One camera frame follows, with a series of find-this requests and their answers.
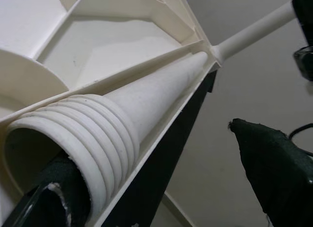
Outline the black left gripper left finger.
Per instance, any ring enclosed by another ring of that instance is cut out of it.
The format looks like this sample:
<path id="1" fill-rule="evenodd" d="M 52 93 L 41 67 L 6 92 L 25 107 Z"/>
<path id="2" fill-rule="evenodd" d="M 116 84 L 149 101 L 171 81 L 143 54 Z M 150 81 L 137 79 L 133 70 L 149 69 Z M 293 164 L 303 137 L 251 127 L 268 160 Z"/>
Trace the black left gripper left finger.
<path id="1" fill-rule="evenodd" d="M 1 227 L 84 227 L 91 212 L 87 185 L 64 154 L 37 175 Z"/>

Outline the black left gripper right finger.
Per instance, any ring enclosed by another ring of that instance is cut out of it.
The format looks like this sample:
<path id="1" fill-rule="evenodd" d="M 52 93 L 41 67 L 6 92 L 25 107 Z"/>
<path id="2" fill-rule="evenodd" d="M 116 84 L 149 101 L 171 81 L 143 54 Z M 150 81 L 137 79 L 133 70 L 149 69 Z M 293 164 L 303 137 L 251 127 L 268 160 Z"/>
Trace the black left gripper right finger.
<path id="1" fill-rule="evenodd" d="M 313 227 L 313 159 L 280 130 L 239 118 L 228 127 L 273 227 Z"/>

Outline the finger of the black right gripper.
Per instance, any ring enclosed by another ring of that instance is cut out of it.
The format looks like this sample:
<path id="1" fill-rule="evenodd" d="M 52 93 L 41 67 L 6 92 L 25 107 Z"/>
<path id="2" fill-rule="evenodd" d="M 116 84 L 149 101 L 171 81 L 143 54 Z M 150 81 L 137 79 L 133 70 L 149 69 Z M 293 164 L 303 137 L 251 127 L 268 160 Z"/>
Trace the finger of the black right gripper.
<path id="1" fill-rule="evenodd" d="M 313 0 L 292 0 L 292 6 L 308 46 L 313 47 Z"/>

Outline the white plastic table leg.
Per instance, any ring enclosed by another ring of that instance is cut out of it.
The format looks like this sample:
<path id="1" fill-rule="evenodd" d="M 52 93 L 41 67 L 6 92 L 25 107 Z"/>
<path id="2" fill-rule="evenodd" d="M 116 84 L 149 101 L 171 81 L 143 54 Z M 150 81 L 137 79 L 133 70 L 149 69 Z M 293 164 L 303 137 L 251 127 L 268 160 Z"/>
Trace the white plastic table leg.
<path id="1" fill-rule="evenodd" d="M 73 95 L 22 114 L 7 126 L 4 164 L 20 191 L 59 151 L 74 161 L 87 186 L 90 217 L 111 202 L 139 157 L 140 144 L 203 71 L 201 51 L 103 96 Z"/>
<path id="2" fill-rule="evenodd" d="M 213 45 L 211 51 L 221 64 L 295 18 L 292 4 L 287 2 L 218 45 Z"/>

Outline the white plastic table top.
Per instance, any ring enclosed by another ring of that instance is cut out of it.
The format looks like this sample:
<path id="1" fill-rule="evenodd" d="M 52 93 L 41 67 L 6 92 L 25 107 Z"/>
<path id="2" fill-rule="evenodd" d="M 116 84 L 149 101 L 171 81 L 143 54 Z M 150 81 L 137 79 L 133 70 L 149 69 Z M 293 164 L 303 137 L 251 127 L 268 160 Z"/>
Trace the white plastic table top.
<path id="1" fill-rule="evenodd" d="M 73 95 L 103 96 L 201 51 L 208 55 L 203 71 L 141 142 L 109 205 L 84 227 L 101 226 L 218 62 L 185 0 L 0 0 L 0 225 L 28 191 L 4 164 L 10 123 Z M 59 154 L 68 156 L 59 151 L 46 165 Z"/>

